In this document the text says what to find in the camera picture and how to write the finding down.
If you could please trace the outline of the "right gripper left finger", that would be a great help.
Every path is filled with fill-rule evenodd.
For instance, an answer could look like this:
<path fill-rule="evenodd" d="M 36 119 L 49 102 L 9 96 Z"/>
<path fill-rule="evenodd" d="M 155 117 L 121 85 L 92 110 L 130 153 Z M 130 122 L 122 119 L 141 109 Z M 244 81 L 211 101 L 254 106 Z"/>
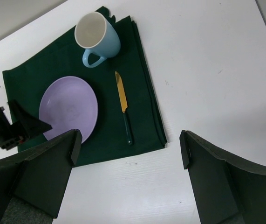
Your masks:
<path fill-rule="evenodd" d="M 0 224 L 51 224 L 58 217 L 82 135 L 70 130 L 0 160 Z"/>

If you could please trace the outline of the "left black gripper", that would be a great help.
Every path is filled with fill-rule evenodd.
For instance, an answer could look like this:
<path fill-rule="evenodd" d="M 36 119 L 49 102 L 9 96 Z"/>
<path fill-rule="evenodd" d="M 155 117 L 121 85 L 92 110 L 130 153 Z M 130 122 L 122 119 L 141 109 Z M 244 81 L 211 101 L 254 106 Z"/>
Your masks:
<path fill-rule="evenodd" d="M 0 148 L 10 150 L 26 140 L 33 139 L 52 129 L 52 126 L 28 113 L 16 100 L 8 102 L 12 115 L 16 118 L 10 124 L 6 115 L 0 110 Z"/>

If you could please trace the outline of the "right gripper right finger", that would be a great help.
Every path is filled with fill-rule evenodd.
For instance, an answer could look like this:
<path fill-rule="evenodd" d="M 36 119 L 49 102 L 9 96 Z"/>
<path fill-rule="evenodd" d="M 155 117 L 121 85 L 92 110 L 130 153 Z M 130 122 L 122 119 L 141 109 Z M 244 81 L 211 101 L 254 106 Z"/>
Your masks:
<path fill-rule="evenodd" d="M 179 140 L 201 223 L 266 224 L 266 166 L 191 131 L 183 130 Z"/>

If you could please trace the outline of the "lilac plastic plate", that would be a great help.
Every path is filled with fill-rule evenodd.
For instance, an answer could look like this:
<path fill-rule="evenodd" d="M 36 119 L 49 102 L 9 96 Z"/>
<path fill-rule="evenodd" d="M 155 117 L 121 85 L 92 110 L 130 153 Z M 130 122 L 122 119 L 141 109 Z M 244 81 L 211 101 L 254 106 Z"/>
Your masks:
<path fill-rule="evenodd" d="M 78 129 L 85 142 L 95 128 L 97 118 L 95 92 L 79 77 L 57 79 L 46 89 L 40 102 L 39 119 L 52 127 L 43 134 L 47 140 Z"/>

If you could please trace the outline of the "dark green cloth napkin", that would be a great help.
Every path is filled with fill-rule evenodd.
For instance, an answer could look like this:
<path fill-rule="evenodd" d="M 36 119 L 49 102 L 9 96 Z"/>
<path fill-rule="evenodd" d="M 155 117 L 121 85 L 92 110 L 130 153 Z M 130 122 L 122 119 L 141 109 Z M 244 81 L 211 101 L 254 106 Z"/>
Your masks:
<path fill-rule="evenodd" d="M 75 76 L 94 90 L 98 119 L 91 136 L 82 143 L 77 166 L 144 154 L 167 142 L 137 25 L 130 17 L 119 21 L 106 7 L 98 9 L 116 30 L 121 50 L 95 68 L 82 63 L 83 49 L 70 29 L 21 65 L 3 71 L 8 100 L 15 99 L 27 112 L 38 116 L 42 95 L 57 79 Z M 123 81 L 134 144 L 127 143 L 115 71 Z"/>

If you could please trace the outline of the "gold knife green handle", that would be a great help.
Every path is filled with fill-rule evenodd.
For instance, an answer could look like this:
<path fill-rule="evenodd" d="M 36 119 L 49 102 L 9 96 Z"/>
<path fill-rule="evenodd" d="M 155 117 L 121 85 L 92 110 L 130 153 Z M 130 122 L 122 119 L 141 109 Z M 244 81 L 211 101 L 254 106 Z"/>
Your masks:
<path fill-rule="evenodd" d="M 124 123 L 125 123 L 127 143 L 130 146 L 132 146 L 134 144 L 134 141 L 133 141 L 133 135 L 132 135 L 131 127 L 130 127 L 129 118 L 128 118 L 128 115 L 126 113 L 126 110 L 128 108 L 128 103 L 127 103 L 127 99 L 126 99 L 126 95 L 125 95 L 124 85 L 123 85 L 122 78 L 117 71 L 115 71 L 115 77 L 116 77 L 116 85 L 117 85 L 121 110 L 122 110 L 123 119 L 124 119 Z"/>

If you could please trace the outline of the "blue mug white inside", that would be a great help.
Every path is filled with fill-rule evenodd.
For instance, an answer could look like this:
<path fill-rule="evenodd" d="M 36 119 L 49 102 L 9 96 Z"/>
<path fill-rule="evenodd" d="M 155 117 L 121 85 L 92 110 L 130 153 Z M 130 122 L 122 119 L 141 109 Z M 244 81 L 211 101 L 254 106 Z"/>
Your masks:
<path fill-rule="evenodd" d="M 108 20 L 99 12 L 84 15 L 75 26 L 75 41 L 83 49 L 82 63 L 94 68 L 121 49 L 120 38 Z"/>

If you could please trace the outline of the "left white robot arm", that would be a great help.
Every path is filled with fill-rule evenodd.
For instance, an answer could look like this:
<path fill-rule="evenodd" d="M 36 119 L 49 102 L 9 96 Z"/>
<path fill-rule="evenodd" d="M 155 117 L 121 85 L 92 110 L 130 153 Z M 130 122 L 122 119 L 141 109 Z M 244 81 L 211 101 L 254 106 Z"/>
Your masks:
<path fill-rule="evenodd" d="M 16 122 L 11 124 L 4 114 L 4 107 L 0 107 L 1 149 L 8 151 L 52 129 L 50 124 L 25 111 L 16 100 L 9 101 L 8 105 Z"/>

